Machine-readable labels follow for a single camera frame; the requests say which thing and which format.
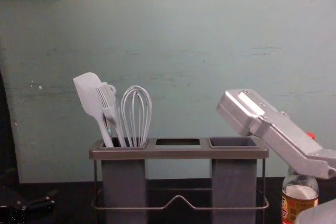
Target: teal painted wall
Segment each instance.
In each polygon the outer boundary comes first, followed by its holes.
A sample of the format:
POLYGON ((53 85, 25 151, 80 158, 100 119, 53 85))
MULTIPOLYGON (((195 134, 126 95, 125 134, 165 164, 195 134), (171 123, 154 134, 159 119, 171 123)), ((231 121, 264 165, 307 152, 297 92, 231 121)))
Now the teal painted wall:
MULTIPOLYGON (((92 180, 100 137, 73 77, 91 71, 153 99, 150 136, 235 135, 215 112, 253 88, 336 149, 336 0, 0 0, 4 76, 21 182, 92 180)), ((206 177, 208 161, 149 177, 206 177)), ((268 176, 286 164, 274 153, 268 176)))

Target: white kitchen utensil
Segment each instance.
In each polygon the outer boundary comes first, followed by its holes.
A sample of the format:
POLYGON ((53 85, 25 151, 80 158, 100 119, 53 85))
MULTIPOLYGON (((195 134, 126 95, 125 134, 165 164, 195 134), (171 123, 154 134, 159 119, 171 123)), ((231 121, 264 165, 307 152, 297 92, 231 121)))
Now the white kitchen utensil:
POLYGON ((145 146, 152 117, 152 100, 146 89, 140 86, 131 86, 126 90, 121 100, 121 116, 128 142, 132 143, 134 147, 145 146), (128 106, 129 115, 125 111, 126 106, 128 106), (137 107, 139 107, 139 117, 136 119, 135 110, 137 107))
POLYGON ((94 73, 85 73, 75 77, 74 84, 83 109, 97 121, 105 146, 113 147, 104 121, 101 99, 96 91, 96 87, 101 86, 101 81, 98 76, 94 73))
POLYGON ((117 106, 117 100, 116 96, 112 92, 111 87, 112 85, 108 85, 107 83, 104 83, 102 86, 97 87, 97 92, 100 96, 101 103, 102 103, 102 111, 105 115, 105 118, 111 122, 113 127, 115 128, 115 131, 118 135, 118 140, 121 147, 127 147, 122 127, 120 123, 120 118, 118 115, 118 106, 117 106))

